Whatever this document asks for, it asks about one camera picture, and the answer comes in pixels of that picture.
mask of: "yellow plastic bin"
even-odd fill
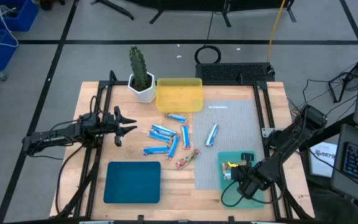
[[[162,112],[197,112],[203,108],[200,78],[159,78],[155,105]]]

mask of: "gray carpet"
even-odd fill
[[[214,123],[218,132],[214,146],[208,147],[205,142]],[[204,108],[193,114],[193,141],[201,151],[195,160],[195,183],[200,190],[220,189],[219,152],[254,151],[257,158],[264,158],[253,100],[204,100]]]

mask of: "wooden table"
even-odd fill
[[[74,115],[75,118],[81,114],[88,113],[90,99],[96,94],[97,87],[98,82],[82,83]],[[291,124],[291,116],[283,83],[268,83],[268,92],[275,125],[277,128],[286,128]],[[204,86],[203,94],[206,100],[254,99],[254,92],[251,86]],[[262,101],[265,125],[268,127],[263,92],[260,91],[259,94]],[[93,220],[136,220],[138,215],[144,215],[145,220],[227,221],[228,216],[231,215],[234,215],[236,221],[274,220],[271,205],[249,210],[225,209],[220,202],[219,190],[195,190],[194,162],[187,165],[183,170],[178,170],[175,167],[176,161],[189,153],[189,151],[182,149],[182,142],[178,145],[172,161],[166,160],[164,155],[143,156],[144,147],[161,145],[160,142],[147,137],[152,124],[161,124],[180,133],[180,125],[176,121],[164,117],[163,113],[156,109],[154,102],[150,104],[138,103],[134,94],[127,86],[113,86],[109,110],[113,111],[114,106],[120,107],[123,116],[136,119],[137,123],[135,125],[138,128],[122,138],[122,147],[115,146],[114,134],[104,137],[91,216]],[[188,113],[187,116],[189,118],[188,124],[190,125],[190,138],[193,141],[192,114]],[[72,147],[67,147],[65,158],[78,146],[76,144]],[[85,150],[81,150],[71,158],[63,171],[59,195],[61,209],[77,190],[84,154]],[[111,161],[159,161],[162,166],[160,202],[156,204],[104,203],[103,194],[107,166]],[[302,162],[298,154],[293,154],[286,161],[284,171],[289,191],[303,209],[309,215],[314,216]],[[270,191],[267,190],[264,194],[265,200],[271,200]],[[88,192],[85,192],[80,215],[85,214],[87,199]],[[52,205],[51,215],[55,215],[54,208],[54,205]],[[285,217],[285,207],[282,201],[280,202],[280,212],[282,217]]]

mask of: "teal plastic tray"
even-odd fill
[[[239,152],[219,152],[218,154],[218,171],[219,171],[219,181],[220,181],[220,185],[221,185],[221,193],[223,192],[223,190],[229,185],[231,184],[231,182],[233,182],[233,180],[225,180],[223,178],[223,168],[222,168],[222,163],[223,162],[231,162],[231,163],[240,163],[241,162],[241,154],[242,153],[251,153],[254,155],[255,161],[252,162],[252,166],[254,166],[259,160],[256,157],[255,153],[253,151],[239,151]],[[241,195],[237,192],[237,187],[238,184],[233,184],[231,187],[229,187],[229,189],[224,193],[224,197],[223,197],[223,201],[224,203],[228,204],[228,205],[232,205],[234,203],[236,203]],[[264,201],[264,194],[262,191],[258,190],[256,191],[254,198]],[[238,208],[263,208],[264,204],[259,203],[259,202],[255,202],[253,200],[247,200],[245,198],[243,198],[241,200],[241,202],[235,206],[235,207],[226,207],[225,208],[233,208],[233,209],[238,209]]]

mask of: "yellow cable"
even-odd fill
[[[280,19],[281,12],[283,11],[284,3],[285,3],[285,0],[283,0],[283,2],[281,3],[280,10],[278,11],[278,15],[277,15],[276,21],[275,21],[274,26],[273,26],[272,35],[270,36],[270,41],[268,43],[267,62],[270,62],[270,56],[272,54],[272,42],[273,42],[273,38],[274,38],[274,32],[276,30],[278,20]]]

